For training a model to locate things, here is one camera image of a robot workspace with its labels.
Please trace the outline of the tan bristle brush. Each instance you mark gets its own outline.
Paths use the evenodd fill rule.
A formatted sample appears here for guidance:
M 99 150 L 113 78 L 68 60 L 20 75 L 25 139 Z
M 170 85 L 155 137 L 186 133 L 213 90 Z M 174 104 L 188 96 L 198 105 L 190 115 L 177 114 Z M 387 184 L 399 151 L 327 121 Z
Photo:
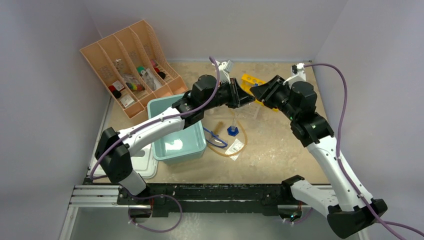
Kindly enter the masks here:
M 223 127 L 224 127 L 224 122 L 223 121 L 219 121 L 217 124 L 216 124 L 216 126 L 214 127 L 214 129 L 213 129 L 213 133 L 215 134 L 215 135 L 219 135 L 219 133 L 221 132 L 221 130 L 223 129 Z

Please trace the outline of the blue safety glasses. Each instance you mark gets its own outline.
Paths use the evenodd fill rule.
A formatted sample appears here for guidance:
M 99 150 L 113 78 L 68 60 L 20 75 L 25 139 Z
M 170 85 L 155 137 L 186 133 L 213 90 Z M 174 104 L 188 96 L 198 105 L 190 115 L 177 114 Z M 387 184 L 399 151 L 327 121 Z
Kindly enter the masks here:
M 203 132 L 204 132 L 205 140 L 209 145 L 219 149 L 225 149 L 228 147 L 228 143 L 222 138 L 220 138 L 213 131 L 207 129 L 206 127 L 203 127 Z

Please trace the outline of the teal plastic bin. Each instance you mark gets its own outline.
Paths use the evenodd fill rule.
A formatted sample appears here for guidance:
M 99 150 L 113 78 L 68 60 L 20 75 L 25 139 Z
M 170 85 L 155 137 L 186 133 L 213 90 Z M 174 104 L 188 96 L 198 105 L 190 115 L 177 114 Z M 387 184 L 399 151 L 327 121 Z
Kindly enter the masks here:
M 159 115 L 182 97 L 183 94 L 177 94 L 151 100 L 147 104 L 148 117 L 151 119 Z M 204 129 L 200 121 L 151 144 L 154 159 L 167 165 L 199 159 L 203 156 L 206 147 Z

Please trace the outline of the tan rubber tubing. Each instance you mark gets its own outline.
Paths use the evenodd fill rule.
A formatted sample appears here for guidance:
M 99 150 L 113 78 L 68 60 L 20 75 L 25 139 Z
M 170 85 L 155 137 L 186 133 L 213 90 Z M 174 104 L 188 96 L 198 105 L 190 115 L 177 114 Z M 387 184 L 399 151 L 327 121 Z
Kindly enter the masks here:
M 243 143 L 245 144 L 245 147 L 246 147 L 248 145 L 248 136 L 247 136 L 246 130 L 244 129 L 243 125 L 240 123 L 239 120 L 237 120 L 237 126 L 240 127 L 240 129 L 241 129 L 241 131 L 243 133 L 243 136 L 244 136 L 244 142 Z M 207 144 L 207 147 L 210 150 L 212 150 L 214 153 L 216 153 L 216 154 L 218 154 L 218 155 L 220 155 L 222 157 L 228 157 L 228 155 L 225 154 L 225 151 L 227 150 L 227 148 L 229 146 L 227 148 L 217 148 L 217 147 L 214 147 L 214 146 L 211 146 L 211 145 Z

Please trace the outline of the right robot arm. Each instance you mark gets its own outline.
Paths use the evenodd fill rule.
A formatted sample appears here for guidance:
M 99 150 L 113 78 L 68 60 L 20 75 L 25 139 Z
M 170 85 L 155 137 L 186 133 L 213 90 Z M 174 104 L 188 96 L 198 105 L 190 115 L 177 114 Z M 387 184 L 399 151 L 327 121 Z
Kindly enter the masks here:
M 327 120 L 316 111 L 317 93 L 306 81 L 287 83 L 279 75 L 250 92 L 266 107 L 280 110 L 289 120 L 293 135 L 315 158 L 326 175 L 334 196 L 326 194 L 296 175 L 282 182 L 280 196 L 288 204 L 301 201 L 326 217 L 328 225 L 341 239 L 371 226 L 388 209 L 383 199 L 375 199 L 362 185 L 343 154 Z

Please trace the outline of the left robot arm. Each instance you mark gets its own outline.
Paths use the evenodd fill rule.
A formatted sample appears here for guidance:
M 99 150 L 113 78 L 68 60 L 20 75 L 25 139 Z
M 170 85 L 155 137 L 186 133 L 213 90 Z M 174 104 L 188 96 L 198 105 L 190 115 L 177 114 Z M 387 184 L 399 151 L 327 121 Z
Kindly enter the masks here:
M 101 166 L 111 183 L 124 187 L 130 199 L 142 205 L 148 201 L 149 191 L 133 168 L 133 154 L 162 137 L 198 123 L 206 110 L 220 106 L 237 109 L 254 101 L 255 97 L 244 91 L 235 78 L 220 83 L 218 78 L 204 74 L 191 90 L 155 117 L 127 129 L 104 130 L 94 153 L 96 165 Z

